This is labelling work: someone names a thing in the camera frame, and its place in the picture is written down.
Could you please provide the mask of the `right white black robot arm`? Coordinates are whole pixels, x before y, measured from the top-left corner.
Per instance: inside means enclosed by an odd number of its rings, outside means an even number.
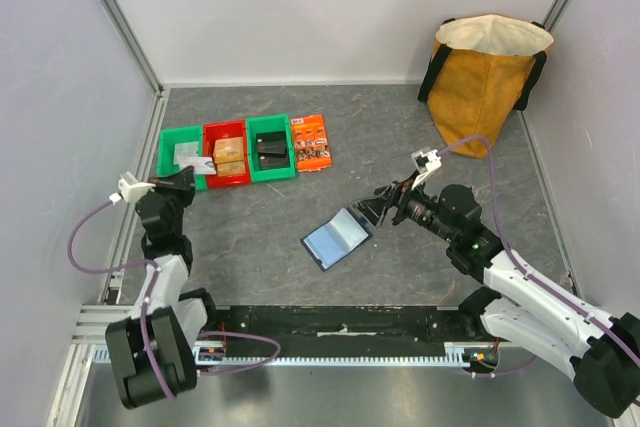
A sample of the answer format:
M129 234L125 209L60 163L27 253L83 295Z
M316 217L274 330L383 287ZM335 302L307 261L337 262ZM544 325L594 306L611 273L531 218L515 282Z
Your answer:
M446 255L480 289L462 304L467 339L487 334L511 342L565 374L601 414L617 419L639 402L639 319L616 317L538 272L481 221L472 190L459 184L429 197L411 182L393 182L355 204L372 225L411 220L448 244Z

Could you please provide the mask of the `blue card holder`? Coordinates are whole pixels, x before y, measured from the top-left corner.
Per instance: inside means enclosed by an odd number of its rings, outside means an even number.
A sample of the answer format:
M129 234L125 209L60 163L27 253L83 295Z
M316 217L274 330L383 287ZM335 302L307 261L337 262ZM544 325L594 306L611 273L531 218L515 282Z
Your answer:
M300 243L323 272L332 268L372 238L368 222L350 208L341 208Z

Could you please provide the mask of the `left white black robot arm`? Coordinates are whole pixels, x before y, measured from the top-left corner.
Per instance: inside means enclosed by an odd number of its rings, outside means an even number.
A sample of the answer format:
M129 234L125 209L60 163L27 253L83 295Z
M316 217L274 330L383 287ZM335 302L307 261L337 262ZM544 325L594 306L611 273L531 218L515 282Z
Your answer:
M183 217L195 197L195 169L146 182L127 172L118 188L144 229L138 263L146 276L128 316L107 326L105 340L120 401L134 409L196 387L194 344L216 335L220 316L205 289L182 291L193 264Z

